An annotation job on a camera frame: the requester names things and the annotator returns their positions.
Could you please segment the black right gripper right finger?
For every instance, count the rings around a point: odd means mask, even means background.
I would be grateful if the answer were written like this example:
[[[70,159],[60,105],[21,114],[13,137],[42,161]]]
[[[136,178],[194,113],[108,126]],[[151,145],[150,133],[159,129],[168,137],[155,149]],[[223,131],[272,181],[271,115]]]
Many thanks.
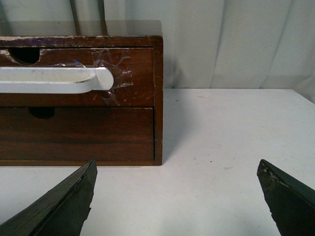
[[[282,236],[315,234],[315,191],[262,159],[257,168],[264,199]]]

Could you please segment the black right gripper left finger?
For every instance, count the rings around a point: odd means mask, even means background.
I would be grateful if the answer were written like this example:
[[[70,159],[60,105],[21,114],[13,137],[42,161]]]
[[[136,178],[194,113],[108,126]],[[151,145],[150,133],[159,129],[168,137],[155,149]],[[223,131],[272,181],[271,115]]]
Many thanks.
[[[78,236],[90,213],[96,161],[69,175],[0,226],[2,236]]]

